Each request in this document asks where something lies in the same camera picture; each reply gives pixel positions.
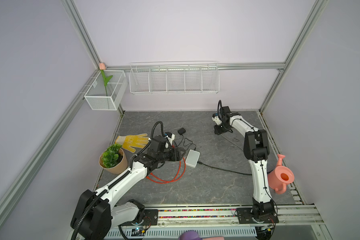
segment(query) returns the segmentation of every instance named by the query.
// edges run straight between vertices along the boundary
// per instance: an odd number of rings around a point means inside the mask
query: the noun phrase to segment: robotic arm
[[[153,137],[157,124],[161,124],[162,135]],[[166,161],[180,161],[185,150],[173,147],[175,135],[163,133],[163,123],[157,122],[152,129],[150,142],[132,158],[129,168],[95,192],[86,190],[80,196],[71,227],[72,239],[80,233],[87,240],[103,239],[111,228],[125,222],[142,223],[144,205],[131,199],[126,204],[115,206],[120,198],[137,182],[144,179],[159,164]]]
[[[251,166],[254,189],[250,214],[252,220],[263,223],[270,216],[275,217],[274,202],[269,192],[267,177],[269,155],[267,132],[249,124],[239,113],[232,113],[228,106],[222,107],[221,100],[218,103],[218,112],[212,115],[212,120],[216,122],[215,134],[232,132],[231,129],[235,128],[245,137],[243,151]]]

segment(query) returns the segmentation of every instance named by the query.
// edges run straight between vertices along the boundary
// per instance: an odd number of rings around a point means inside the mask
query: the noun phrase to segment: black mounting plate
[[[240,224],[258,223],[253,220],[251,210],[252,207],[239,207],[236,209],[235,215],[239,218]],[[273,223],[279,223],[279,218],[274,215],[265,216],[261,219],[261,221],[264,221],[263,223],[272,223],[269,218],[273,220]]]
[[[151,226],[157,225],[157,219],[158,219],[158,210],[157,209],[144,209],[144,217],[151,218]],[[141,225],[148,226],[149,225],[149,218],[143,218],[143,223]],[[121,224],[122,226],[135,226],[132,224],[132,222],[125,222]]]

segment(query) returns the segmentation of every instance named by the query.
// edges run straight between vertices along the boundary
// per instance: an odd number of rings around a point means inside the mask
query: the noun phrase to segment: wire rack
[[[220,79],[217,62],[176,65],[131,63],[130,91],[133,94],[217,93]]]
[[[104,73],[106,76],[113,75],[107,84],[108,96],[99,71],[84,98],[93,110],[117,110],[128,85],[125,73],[120,70],[104,70]]]

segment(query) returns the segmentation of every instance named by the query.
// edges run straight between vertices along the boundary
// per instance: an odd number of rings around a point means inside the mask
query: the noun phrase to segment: pink watering can
[[[275,169],[268,174],[268,185],[270,188],[274,189],[277,194],[283,194],[287,190],[287,185],[292,183],[295,180],[295,175],[293,172],[282,166],[284,155],[278,154],[279,160]]]

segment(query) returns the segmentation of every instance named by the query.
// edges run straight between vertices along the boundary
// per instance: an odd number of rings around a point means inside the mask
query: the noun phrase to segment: glove cuff
[[[124,142],[125,142],[125,138],[126,138],[126,137],[127,137],[127,136],[118,136],[118,137],[116,138],[115,143],[116,143],[116,144],[123,145]]]

